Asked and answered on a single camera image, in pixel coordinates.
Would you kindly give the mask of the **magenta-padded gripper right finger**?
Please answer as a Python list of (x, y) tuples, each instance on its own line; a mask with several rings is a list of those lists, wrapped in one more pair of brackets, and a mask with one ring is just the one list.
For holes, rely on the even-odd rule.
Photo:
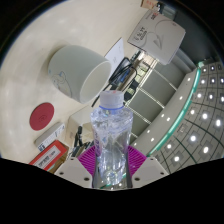
[(132, 146), (128, 147), (126, 181), (128, 188), (140, 188), (168, 175), (155, 157), (146, 157)]

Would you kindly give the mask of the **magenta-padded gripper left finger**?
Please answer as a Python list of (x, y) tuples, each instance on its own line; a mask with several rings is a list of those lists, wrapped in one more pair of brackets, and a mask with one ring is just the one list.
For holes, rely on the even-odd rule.
[(66, 160), (55, 172), (67, 181), (84, 188), (93, 186), (93, 179), (96, 171), (95, 147), (85, 150), (78, 157), (71, 157)]

